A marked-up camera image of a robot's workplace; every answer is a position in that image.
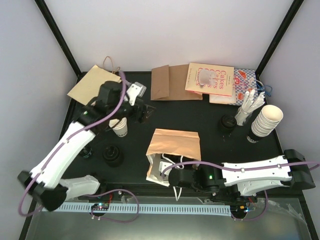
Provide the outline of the orange paper bag white handles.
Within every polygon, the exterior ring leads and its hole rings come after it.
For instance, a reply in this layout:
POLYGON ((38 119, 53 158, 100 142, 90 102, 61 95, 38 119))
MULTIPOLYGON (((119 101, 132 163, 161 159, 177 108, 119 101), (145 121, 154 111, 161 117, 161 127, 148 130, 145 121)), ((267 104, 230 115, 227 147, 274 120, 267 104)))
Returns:
POLYGON ((197 132, 170 129, 155 129, 146 152, 149 169, 146 180, 165 187, 168 177, 159 172, 160 161, 173 165, 168 169, 196 169, 201 161, 200 137, 197 132))

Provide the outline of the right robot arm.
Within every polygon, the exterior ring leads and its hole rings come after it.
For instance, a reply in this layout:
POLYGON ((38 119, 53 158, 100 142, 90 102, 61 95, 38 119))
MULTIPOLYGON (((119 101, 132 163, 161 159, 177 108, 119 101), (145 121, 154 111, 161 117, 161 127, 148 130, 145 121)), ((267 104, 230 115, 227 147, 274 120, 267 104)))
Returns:
POLYGON ((206 161, 185 161, 160 171, 171 187, 192 189, 212 194, 214 198, 238 202, 261 191, 274 188, 309 190, 315 188, 305 157, 294 149, 261 161, 215 164, 206 161))

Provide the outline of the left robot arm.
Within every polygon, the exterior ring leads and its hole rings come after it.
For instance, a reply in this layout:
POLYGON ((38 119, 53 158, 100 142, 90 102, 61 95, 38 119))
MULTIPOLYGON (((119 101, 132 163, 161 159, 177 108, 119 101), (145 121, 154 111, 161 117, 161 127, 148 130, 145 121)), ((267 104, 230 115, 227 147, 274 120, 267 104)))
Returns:
POLYGON ((76 158, 111 120, 133 118, 145 122, 155 110, 141 99, 146 87, 139 83, 106 81, 98 95, 82 108, 51 152, 31 171, 21 171, 17 179, 47 211, 55 211, 66 200, 81 196, 103 199, 108 192, 101 180, 92 176, 63 179, 63 174, 76 158))

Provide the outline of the stack of white paper cups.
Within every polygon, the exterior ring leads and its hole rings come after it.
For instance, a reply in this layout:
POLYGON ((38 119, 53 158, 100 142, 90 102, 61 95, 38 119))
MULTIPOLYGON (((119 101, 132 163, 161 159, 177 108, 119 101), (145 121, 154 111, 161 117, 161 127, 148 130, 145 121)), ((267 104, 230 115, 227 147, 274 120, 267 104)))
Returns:
POLYGON ((112 119, 109 121, 109 127, 118 137, 125 137, 128 133, 127 118, 112 119))

